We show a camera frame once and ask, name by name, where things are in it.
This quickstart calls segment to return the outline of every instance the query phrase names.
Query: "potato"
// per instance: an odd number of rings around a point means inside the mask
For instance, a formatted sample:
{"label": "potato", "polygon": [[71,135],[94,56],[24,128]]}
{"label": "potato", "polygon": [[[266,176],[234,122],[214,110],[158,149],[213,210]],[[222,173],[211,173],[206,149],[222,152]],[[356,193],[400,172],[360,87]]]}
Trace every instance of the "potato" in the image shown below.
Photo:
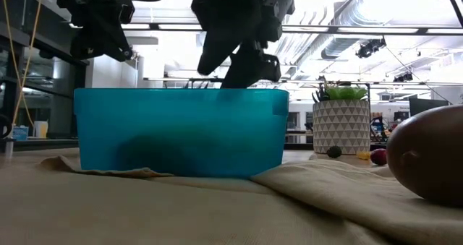
{"label": "potato", "polygon": [[402,122],[387,144],[389,168],[415,194],[463,206],[463,106],[446,106]]}

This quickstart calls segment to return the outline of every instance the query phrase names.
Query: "blue plastic container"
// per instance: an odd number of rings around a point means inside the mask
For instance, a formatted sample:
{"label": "blue plastic container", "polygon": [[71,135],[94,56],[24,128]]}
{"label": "blue plastic container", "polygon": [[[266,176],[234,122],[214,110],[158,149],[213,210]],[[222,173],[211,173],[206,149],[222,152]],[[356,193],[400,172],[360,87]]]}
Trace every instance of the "blue plastic container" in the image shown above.
{"label": "blue plastic container", "polygon": [[78,89],[82,169],[239,177],[281,164],[282,90]]}

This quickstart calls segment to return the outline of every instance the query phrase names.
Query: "ductwork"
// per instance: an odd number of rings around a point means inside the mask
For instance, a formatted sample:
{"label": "ductwork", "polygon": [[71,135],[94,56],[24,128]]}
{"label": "ductwork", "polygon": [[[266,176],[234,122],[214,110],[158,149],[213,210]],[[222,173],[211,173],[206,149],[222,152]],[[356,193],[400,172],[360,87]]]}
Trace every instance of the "ductwork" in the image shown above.
{"label": "ductwork", "polygon": [[[352,0],[341,14],[331,20],[331,24],[341,26],[384,25],[392,19],[392,16],[381,8],[384,8],[381,0]],[[297,66],[301,66],[316,54],[320,54],[321,58],[326,60],[336,59],[343,51],[361,39],[339,38],[329,34],[319,35],[300,56]]]}

